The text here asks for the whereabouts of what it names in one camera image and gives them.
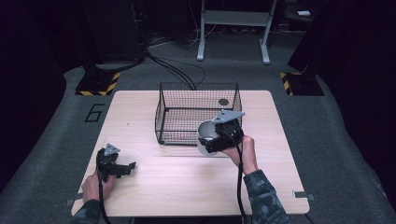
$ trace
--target camera mount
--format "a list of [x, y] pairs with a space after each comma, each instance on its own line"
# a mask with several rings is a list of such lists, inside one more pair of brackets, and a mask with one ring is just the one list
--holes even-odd
[[130, 175], [134, 169], [136, 162], [129, 165], [117, 165], [116, 159], [119, 156], [120, 149], [107, 143], [106, 148], [100, 149], [96, 156], [96, 166], [98, 173], [102, 175], [102, 179], [107, 182], [109, 175], [115, 175], [121, 178], [123, 175]]
[[244, 132], [239, 124], [238, 118], [245, 115], [243, 111], [232, 111], [222, 109], [217, 116], [212, 120], [206, 121], [211, 122], [214, 126], [214, 130], [209, 130], [210, 132], [215, 132], [216, 136], [210, 138], [205, 137], [206, 133], [203, 133], [201, 128], [198, 128], [198, 140], [208, 153], [221, 151], [227, 147], [235, 147], [242, 141]]

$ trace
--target black cable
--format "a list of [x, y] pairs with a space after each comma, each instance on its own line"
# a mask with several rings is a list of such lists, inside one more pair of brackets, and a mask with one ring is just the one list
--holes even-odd
[[99, 181], [99, 202], [100, 202], [100, 210], [102, 212], [103, 220], [106, 224], [111, 224], [110, 220], [108, 220], [106, 209], [105, 209], [105, 199], [103, 197], [103, 184], [102, 184], [102, 172], [96, 167], [96, 171], [98, 174], [98, 181]]
[[308, 221], [309, 221], [311, 224], [315, 224], [315, 222], [311, 219], [311, 217], [308, 216], [307, 213], [305, 213], [304, 215], [305, 215], [305, 217], [308, 219]]
[[[197, 87], [199, 85], [201, 85], [201, 83], [204, 81], [205, 76], [206, 76], [206, 71], [204, 68], [190, 64], [190, 63], [182, 63], [176, 60], [171, 60], [171, 59], [165, 59], [165, 58], [157, 58], [155, 56], [152, 56], [149, 52], [146, 53], [147, 57], [150, 58], [152, 61], [154, 61], [155, 63], [163, 66], [168, 72], [170, 72], [173, 76], [175, 76], [177, 79], [179, 79], [182, 83], [184, 83], [191, 91], [196, 91]], [[198, 84], [195, 84], [192, 79], [187, 76], [184, 72], [182, 72], [181, 70], [179, 70], [178, 68], [174, 67], [172, 64], [167, 63], [165, 61], [171, 61], [171, 62], [175, 62], [175, 63], [182, 63], [182, 64], [186, 64], [189, 66], [194, 66], [197, 68], [200, 68], [201, 70], [203, 70], [204, 72], [204, 76], [202, 77], [202, 79], [198, 82]]]
[[154, 36], [148, 42], [148, 49], [153, 48], [153, 46], [155, 47], [164, 43], [169, 43], [168, 37], [161, 35]]
[[237, 187], [236, 187], [236, 198], [238, 200], [239, 210], [241, 211], [242, 219], [244, 219], [245, 224], [248, 224], [248, 218], [245, 213], [244, 205], [242, 204], [242, 198], [241, 198], [242, 173], [244, 172], [244, 163], [242, 163], [244, 144], [243, 144], [243, 141], [241, 141], [241, 148], [240, 148], [229, 133], [226, 133], [224, 130], [220, 130], [220, 131], [222, 133], [226, 134], [233, 141], [233, 144], [236, 146], [236, 150], [238, 151], [239, 165], [238, 165], [238, 183], [237, 183]]
[[170, 62], [174, 62], [174, 63], [182, 63], [182, 64], [186, 64], [186, 65], [189, 65], [189, 66], [193, 66], [193, 67], [199, 68], [199, 69], [201, 69], [203, 71], [204, 75], [201, 78], [201, 80], [195, 85], [195, 87], [196, 88], [199, 87], [204, 82], [204, 79], [206, 77], [206, 71], [205, 71], [205, 69], [203, 67], [200, 67], [200, 66], [197, 66], [197, 65], [194, 65], [194, 64], [191, 64], [191, 63], [179, 62], [179, 61], [172, 60], [172, 59], [166, 59], [166, 58], [158, 58], [158, 59], [166, 60], [166, 61], [170, 61]]
[[185, 77], [186, 79], [188, 79], [189, 81], [187, 81], [187, 80], [186, 80], [186, 81], [187, 81], [187, 82], [190, 82], [190, 84], [192, 84], [192, 86], [193, 86], [193, 89], [196, 91], [196, 87], [195, 87], [193, 81], [189, 78], [189, 76], [187, 76], [185, 73], [183, 73], [182, 71], [180, 71], [178, 68], [174, 67], [172, 64], [166, 63], [166, 62], [164, 62], [163, 60], [161, 60], [160, 58], [157, 58], [157, 57], [154, 57], [154, 58], [156, 59], [157, 62], [160, 62], [160, 63], [162, 63], [162, 64], [165, 64], [167, 67], [171, 68], [173, 71], [175, 71], [176, 73], [178, 73], [178, 74], [181, 75], [182, 77]]
[[[159, 60], [158, 60], [157, 58], [155, 58], [155, 57], [152, 57], [152, 56], [150, 56], [150, 55], [148, 55], [148, 57], [149, 57], [152, 61], [154, 61], [155, 63], [157, 63], [157, 64], [161, 65], [162, 67], [164, 67], [164, 68], [165, 68], [168, 72], [170, 72], [173, 76], [175, 76], [177, 79], [179, 79], [179, 80], [180, 80], [181, 82], [183, 82], [185, 85], [187, 85], [187, 87], [189, 87], [189, 89], [190, 89], [191, 91], [194, 91], [194, 90], [195, 90], [195, 88], [191, 85], [191, 83], [187, 80], [187, 78], [185, 77], [185, 75], [184, 75], [183, 73], [178, 72], [177, 70], [175, 70], [174, 68], [172, 68], [169, 64], [163, 63], [163, 62], [159, 61]], [[180, 77], [178, 77], [177, 75], [175, 75], [175, 73], [177, 73], [178, 75], [180, 75], [180, 77], [183, 78], [184, 81], [181, 80]]]
[[121, 66], [121, 67], [118, 67], [118, 68], [111, 68], [111, 69], [98, 68], [98, 69], [102, 70], [104, 72], [119, 73], [119, 72], [123, 72], [125, 70], [128, 70], [130, 68], [133, 68], [133, 67], [139, 65], [142, 61], [143, 61], [143, 59], [138, 59], [138, 60], [136, 60], [135, 62], [133, 62], [131, 64], [128, 64], [128, 65], [125, 65], [125, 66]]

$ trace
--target left hand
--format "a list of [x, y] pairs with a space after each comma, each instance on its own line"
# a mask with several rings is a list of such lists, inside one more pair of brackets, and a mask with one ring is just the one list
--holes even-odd
[[[107, 182], [102, 181], [104, 200], [108, 197], [111, 190], [113, 189], [115, 179], [116, 179], [116, 177], [114, 175], [110, 175], [108, 177]], [[98, 174], [96, 171], [95, 171], [95, 173], [93, 173], [93, 175], [90, 175], [87, 177], [87, 179], [85, 179], [85, 182], [81, 185], [81, 188], [83, 191], [82, 200], [84, 203], [89, 200], [92, 200], [92, 199], [100, 201], [99, 180], [98, 180]]]

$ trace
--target black curtain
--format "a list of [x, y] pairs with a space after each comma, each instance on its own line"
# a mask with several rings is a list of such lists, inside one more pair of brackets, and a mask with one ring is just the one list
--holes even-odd
[[329, 86], [346, 130], [396, 208], [396, 3], [330, 0], [289, 65]]
[[[49, 43], [51, 39], [55, 41], [58, 29], [43, 35], [35, 20], [38, 14], [21, 0], [7, 0], [1, 5], [0, 190], [3, 190], [44, 132], [62, 101], [66, 82]], [[53, 20], [43, 22], [49, 27], [54, 24]]]

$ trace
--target cable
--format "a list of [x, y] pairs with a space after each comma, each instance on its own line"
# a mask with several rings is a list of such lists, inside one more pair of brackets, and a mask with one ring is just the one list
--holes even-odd
[[158, 45], [158, 44], [163, 44], [163, 41], [167, 39], [165, 36], [154, 36], [151, 38], [149, 41], [150, 45]]
[[100, 210], [102, 212], [103, 220], [106, 224], [111, 224], [110, 220], [108, 220], [106, 209], [105, 209], [105, 199], [103, 197], [103, 184], [102, 184], [102, 172], [99, 171], [99, 168], [96, 166], [96, 171], [98, 174], [99, 181], [99, 202], [100, 202]]
[[311, 219], [311, 217], [308, 216], [307, 213], [305, 213], [304, 215], [305, 215], [305, 217], [308, 219], [308, 221], [309, 221], [311, 224], [315, 224], [315, 222]]
[[134, 218], [133, 217], [129, 218], [128, 224], [134, 224]]
[[[179, 62], [179, 61], [171, 60], [171, 59], [157, 58], [157, 57], [152, 56], [149, 52], [147, 52], [146, 55], [152, 61], [154, 61], [155, 63], [157, 63], [157, 64], [161, 65], [162, 67], [164, 67], [169, 73], [171, 73], [174, 77], [176, 77], [178, 80], [180, 80], [182, 83], [184, 83], [189, 88], [189, 90], [191, 90], [191, 91], [196, 91], [197, 87], [205, 79], [206, 71], [205, 71], [204, 68], [202, 68], [200, 66], [196, 66], [196, 65], [190, 64], [190, 63], [183, 63], [183, 62]], [[201, 78], [201, 80], [196, 84], [184, 72], [180, 71], [178, 68], [174, 67], [172, 64], [167, 63], [165, 61], [171, 61], [171, 62], [175, 62], [175, 63], [182, 63], [182, 64], [186, 64], [186, 65], [189, 65], [189, 66], [200, 68], [204, 72], [204, 75]]]
[[[224, 8], [224, 0], [222, 0], [222, 2], [221, 2], [221, 11], [223, 10], [223, 8]], [[210, 33], [212, 33], [213, 30], [215, 30], [216, 26], [217, 26], [217, 24], [215, 24], [215, 25], [213, 26], [213, 28], [205, 35], [205, 38], [206, 38], [207, 36], [209, 36]]]
[[193, 40], [191, 44], [189, 44], [189, 45], [182, 45], [182, 46], [187, 47], [187, 48], [188, 48], [188, 47], [191, 47], [192, 45], [194, 45], [194, 44], [197, 42], [197, 40], [199, 39], [198, 25], [197, 25], [197, 21], [195, 20], [194, 13], [192, 12], [191, 0], [189, 0], [189, 6], [190, 6], [190, 13], [191, 13], [191, 15], [192, 15], [192, 19], [194, 20], [194, 24], [195, 24], [196, 37], [195, 37], [195, 40]]
[[136, 60], [135, 62], [133, 62], [131, 64], [128, 64], [128, 65], [125, 65], [125, 66], [121, 66], [121, 67], [118, 67], [118, 68], [111, 68], [111, 69], [97, 68], [97, 69], [102, 70], [104, 72], [118, 73], [118, 72], [122, 72], [122, 71], [128, 70], [130, 68], [133, 68], [133, 67], [137, 66], [138, 64], [140, 64], [142, 61], [143, 61], [143, 59], [138, 59], [138, 60]]
[[242, 173], [244, 172], [244, 163], [242, 162], [242, 155], [243, 155], [243, 149], [244, 149], [244, 144], [243, 141], [241, 141], [241, 148], [238, 146], [238, 144], [235, 142], [232, 136], [230, 136], [228, 133], [226, 133], [224, 130], [220, 130], [222, 133], [226, 134], [232, 141], [233, 144], [236, 146], [236, 150], [238, 151], [239, 155], [239, 165], [238, 165], [238, 183], [236, 187], [236, 198], [238, 200], [238, 205], [239, 205], [239, 210], [241, 211], [242, 219], [244, 220], [245, 224], [248, 224], [248, 218], [244, 210], [244, 205], [242, 204], [242, 198], [241, 198], [241, 188], [242, 188]]

